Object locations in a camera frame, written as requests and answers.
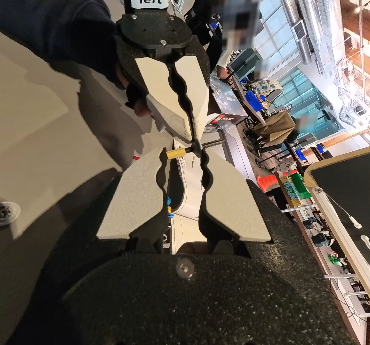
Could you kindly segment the tan cloth cover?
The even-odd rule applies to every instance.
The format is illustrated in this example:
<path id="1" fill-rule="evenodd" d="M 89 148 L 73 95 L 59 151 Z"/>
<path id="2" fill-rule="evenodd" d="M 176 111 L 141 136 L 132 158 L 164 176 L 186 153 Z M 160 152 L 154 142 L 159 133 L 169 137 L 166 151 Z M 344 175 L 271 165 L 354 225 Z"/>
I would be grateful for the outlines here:
<path id="1" fill-rule="evenodd" d="M 295 118 L 288 111 L 282 111 L 253 127 L 252 132 L 267 146 L 280 145 L 294 131 Z"/>

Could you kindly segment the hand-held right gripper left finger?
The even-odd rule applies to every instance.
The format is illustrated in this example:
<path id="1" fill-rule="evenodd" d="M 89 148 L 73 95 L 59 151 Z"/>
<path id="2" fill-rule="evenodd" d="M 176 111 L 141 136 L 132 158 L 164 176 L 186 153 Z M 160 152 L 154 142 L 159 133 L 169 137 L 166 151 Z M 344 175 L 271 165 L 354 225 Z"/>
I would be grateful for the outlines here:
<path id="1" fill-rule="evenodd" d="M 98 229 L 98 239 L 163 237 L 168 226 L 166 166 L 166 149 L 161 147 L 132 162 L 118 183 Z"/>

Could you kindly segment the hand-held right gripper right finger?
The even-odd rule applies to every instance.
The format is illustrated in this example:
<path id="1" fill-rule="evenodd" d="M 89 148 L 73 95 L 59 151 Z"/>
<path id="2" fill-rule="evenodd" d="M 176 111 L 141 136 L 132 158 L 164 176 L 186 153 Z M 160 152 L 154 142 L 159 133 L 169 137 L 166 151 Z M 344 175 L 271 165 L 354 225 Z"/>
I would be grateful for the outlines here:
<path id="1" fill-rule="evenodd" d="M 209 239 L 270 242 L 272 237 L 262 218 L 246 178 L 228 161 L 210 149 L 201 156 L 203 195 L 199 228 Z"/>

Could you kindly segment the white panel bracket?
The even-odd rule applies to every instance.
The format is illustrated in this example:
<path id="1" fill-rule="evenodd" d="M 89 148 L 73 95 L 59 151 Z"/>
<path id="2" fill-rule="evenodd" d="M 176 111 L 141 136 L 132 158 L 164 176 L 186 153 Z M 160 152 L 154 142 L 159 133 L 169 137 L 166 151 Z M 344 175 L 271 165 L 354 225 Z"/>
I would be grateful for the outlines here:
<path id="1" fill-rule="evenodd" d="M 331 204 L 330 198 L 317 186 L 309 188 L 319 210 L 324 215 L 331 233 L 345 253 L 354 273 L 362 284 L 367 295 L 370 294 L 370 258 L 369 234 L 362 231 L 360 223 L 342 209 L 344 221 Z"/>

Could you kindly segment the silver ventilation duct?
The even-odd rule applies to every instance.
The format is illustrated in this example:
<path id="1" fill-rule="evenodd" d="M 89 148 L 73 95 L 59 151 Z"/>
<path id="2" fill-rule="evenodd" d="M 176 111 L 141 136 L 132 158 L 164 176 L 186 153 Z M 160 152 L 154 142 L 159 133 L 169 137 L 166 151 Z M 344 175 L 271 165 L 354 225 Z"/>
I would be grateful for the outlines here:
<path id="1" fill-rule="evenodd" d="M 330 79 L 332 62 L 327 49 L 327 40 L 323 31 L 316 0 L 298 0 L 309 39 L 315 54 L 317 70 L 320 76 Z"/>
<path id="2" fill-rule="evenodd" d="M 312 54 L 307 40 L 307 30 L 303 19 L 299 16 L 295 0 L 281 0 L 289 25 L 293 32 L 293 37 L 298 47 L 299 54 L 302 58 L 303 65 L 308 65 L 312 61 Z"/>

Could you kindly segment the yellow lego axle connector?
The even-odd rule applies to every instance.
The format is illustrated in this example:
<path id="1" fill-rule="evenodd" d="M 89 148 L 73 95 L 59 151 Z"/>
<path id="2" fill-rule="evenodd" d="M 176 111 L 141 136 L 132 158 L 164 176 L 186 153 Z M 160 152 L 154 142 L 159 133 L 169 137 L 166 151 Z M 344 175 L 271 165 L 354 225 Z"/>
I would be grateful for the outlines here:
<path id="1" fill-rule="evenodd" d="M 186 148 L 176 148 L 166 152 L 168 160 L 184 157 L 187 154 Z"/>

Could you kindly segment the black lego axle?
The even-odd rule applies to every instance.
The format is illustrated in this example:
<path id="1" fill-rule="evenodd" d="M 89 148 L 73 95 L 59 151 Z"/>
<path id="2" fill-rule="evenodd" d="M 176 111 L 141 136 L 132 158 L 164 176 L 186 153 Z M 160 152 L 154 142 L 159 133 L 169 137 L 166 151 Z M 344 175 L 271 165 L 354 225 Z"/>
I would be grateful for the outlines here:
<path id="1" fill-rule="evenodd" d="M 204 143 L 204 144 L 202 144 L 202 147 L 203 147 L 203 150 L 204 150 L 204 149 L 207 149 L 207 148 L 211 148 L 211 147 L 214 147 L 214 146 L 217 146 L 217 145 L 224 144 L 224 142 L 225 142 L 224 139 L 218 139 L 218 140 L 214 140 L 214 141 Z M 191 147 L 186 148 L 186 151 L 187 151 L 187 153 L 192 153 Z"/>

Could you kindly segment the lego instruction booklet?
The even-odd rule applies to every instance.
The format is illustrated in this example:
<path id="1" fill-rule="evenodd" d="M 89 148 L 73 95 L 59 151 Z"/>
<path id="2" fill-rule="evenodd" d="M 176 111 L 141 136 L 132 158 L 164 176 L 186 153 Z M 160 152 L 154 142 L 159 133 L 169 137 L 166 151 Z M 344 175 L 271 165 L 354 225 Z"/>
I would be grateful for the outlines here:
<path id="1" fill-rule="evenodd" d="M 173 213 L 196 221 L 204 192 L 200 162 L 193 153 L 172 159 L 167 189 Z"/>

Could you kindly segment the black panel with wooden rim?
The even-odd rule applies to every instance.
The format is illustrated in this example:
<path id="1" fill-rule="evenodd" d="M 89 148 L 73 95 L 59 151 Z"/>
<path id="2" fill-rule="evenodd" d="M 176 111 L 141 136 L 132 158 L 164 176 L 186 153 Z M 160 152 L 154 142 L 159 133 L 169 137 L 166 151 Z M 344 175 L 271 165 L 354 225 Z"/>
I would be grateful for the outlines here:
<path id="1" fill-rule="evenodd" d="M 320 187 L 344 221 L 346 211 L 370 234 L 370 149 L 369 147 L 310 165 L 304 172 L 308 189 Z"/>

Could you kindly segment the black lego set box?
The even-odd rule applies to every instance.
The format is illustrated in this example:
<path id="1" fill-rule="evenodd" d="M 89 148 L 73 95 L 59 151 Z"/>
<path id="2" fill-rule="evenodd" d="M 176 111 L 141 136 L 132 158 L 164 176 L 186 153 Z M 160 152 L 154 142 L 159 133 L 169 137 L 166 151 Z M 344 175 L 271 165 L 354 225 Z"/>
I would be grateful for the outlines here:
<path id="1" fill-rule="evenodd" d="M 248 117 L 232 88 L 210 75 L 209 106 L 204 134 L 227 131 Z"/>

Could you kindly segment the person's left forearm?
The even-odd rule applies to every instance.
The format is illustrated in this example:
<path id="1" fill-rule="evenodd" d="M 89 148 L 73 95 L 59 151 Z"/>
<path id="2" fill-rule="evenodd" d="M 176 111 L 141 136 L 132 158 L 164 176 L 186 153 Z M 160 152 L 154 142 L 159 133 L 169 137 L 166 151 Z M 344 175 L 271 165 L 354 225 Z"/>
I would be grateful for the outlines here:
<path id="1" fill-rule="evenodd" d="M 47 61 L 73 61 L 118 88 L 128 81 L 118 63 L 115 35 L 104 0 L 0 0 L 1 32 Z"/>

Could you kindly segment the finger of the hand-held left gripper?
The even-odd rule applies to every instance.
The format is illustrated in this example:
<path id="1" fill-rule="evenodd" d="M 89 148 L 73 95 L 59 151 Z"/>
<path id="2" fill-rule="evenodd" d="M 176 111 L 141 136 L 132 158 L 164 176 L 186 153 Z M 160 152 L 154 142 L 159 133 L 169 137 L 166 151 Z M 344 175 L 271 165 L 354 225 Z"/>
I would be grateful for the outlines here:
<path id="1" fill-rule="evenodd" d="M 184 118 L 177 136 L 187 143 L 200 140 L 207 123 L 209 88 L 196 56 L 183 56 L 174 63 L 173 90 Z"/>
<path id="2" fill-rule="evenodd" d="M 160 132 L 167 130 L 187 144 L 192 143 L 189 118 L 169 84 L 167 66 L 150 57 L 135 59 L 148 93 L 146 102 Z"/>

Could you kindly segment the green colourful toy box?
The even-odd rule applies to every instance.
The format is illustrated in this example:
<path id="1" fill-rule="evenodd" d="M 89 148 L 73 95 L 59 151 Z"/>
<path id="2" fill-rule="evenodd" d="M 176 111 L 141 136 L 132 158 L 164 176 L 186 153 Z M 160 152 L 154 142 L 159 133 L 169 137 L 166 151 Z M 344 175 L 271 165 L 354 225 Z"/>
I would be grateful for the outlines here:
<path id="1" fill-rule="evenodd" d="M 276 178 L 289 205 L 302 207 L 312 200 L 312 195 L 298 172 L 277 172 Z"/>

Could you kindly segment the blue plastic bin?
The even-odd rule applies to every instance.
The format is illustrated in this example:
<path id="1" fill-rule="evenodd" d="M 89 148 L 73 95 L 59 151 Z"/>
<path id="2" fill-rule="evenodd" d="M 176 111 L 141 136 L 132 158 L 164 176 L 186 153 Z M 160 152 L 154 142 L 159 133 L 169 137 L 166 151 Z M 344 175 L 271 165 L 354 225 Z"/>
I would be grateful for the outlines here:
<path id="1" fill-rule="evenodd" d="M 261 102 L 258 100 L 253 91 L 248 90 L 245 93 L 245 99 L 248 102 L 248 104 L 253 108 L 254 111 L 259 112 L 263 109 Z"/>

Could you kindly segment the partly built lego model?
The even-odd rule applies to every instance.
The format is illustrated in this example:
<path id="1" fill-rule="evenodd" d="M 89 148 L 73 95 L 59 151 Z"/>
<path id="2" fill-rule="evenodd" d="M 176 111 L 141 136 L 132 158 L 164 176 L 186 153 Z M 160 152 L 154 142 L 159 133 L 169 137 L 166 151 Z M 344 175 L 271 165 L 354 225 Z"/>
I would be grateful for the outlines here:
<path id="1" fill-rule="evenodd" d="M 169 162 L 166 149 L 159 148 L 158 153 L 152 151 L 142 159 L 145 162 L 146 174 L 143 180 L 139 181 L 141 194 L 135 196 L 140 215 L 135 220 L 138 226 L 129 236 L 131 239 L 147 240 L 158 252 L 170 254 L 173 213 L 166 189 L 166 167 Z"/>

